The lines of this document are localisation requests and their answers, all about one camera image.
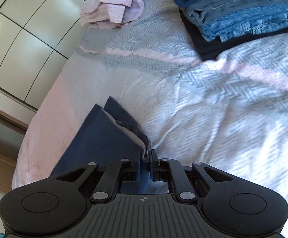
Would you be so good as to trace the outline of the navy blue garment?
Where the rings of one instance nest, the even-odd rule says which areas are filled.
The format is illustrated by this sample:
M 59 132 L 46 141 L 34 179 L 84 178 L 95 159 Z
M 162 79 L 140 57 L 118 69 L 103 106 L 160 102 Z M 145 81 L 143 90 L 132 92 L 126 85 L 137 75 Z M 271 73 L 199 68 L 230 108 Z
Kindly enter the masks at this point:
M 95 162 L 100 168 L 122 159 L 140 162 L 140 179 L 125 182 L 124 194 L 158 194 L 168 191 L 165 183 L 150 178 L 151 141 L 137 121 L 113 98 L 104 107 L 96 104 L 51 174 L 57 175 L 80 165 Z

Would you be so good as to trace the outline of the folded blue jeans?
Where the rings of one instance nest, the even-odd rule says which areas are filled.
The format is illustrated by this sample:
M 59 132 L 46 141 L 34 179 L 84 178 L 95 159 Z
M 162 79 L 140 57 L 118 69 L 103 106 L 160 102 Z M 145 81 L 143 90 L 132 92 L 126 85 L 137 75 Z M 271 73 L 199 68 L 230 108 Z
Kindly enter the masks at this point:
M 183 13 L 206 41 L 226 42 L 288 27 L 288 0 L 203 0 Z

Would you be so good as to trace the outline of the white wardrobe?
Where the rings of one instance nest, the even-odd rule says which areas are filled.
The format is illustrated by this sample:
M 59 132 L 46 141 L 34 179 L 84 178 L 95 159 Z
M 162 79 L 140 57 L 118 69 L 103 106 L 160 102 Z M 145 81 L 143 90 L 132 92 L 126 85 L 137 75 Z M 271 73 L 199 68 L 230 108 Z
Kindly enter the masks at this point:
M 82 39 L 85 0 L 0 0 L 0 91 L 39 108 Z

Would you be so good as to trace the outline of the pink grey bedspread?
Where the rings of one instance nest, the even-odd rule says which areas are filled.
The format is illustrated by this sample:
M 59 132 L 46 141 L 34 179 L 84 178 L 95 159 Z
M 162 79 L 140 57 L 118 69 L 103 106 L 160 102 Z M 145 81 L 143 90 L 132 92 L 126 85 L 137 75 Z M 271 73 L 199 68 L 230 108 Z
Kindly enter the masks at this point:
M 121 29 L 87 30 L 28 127 L 12 186 L 46 178 L 108 97 L 160 156 L 203 161 L 288 201 L 288 33 L 202 61 L 172 0 L 145 0 Z

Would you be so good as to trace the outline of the lilac folded sheet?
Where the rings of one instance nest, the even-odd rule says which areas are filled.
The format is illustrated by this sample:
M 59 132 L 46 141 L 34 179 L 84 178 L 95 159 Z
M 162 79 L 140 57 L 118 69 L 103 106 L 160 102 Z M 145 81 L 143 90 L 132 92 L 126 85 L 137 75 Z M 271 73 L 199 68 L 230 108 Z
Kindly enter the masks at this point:
M 86 0 L 80 22 L 90 29 L 114 29 L 137 20 L 143 9 L 143 0 Z

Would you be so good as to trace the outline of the wooden door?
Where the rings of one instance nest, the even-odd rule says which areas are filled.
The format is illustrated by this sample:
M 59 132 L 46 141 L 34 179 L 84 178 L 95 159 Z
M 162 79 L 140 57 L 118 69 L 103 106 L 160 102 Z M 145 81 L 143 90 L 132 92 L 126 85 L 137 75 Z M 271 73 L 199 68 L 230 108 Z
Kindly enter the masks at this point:
M 0 114 L 0 192 L 12 187 L 16 160 L 25 136 L 26 128 Z

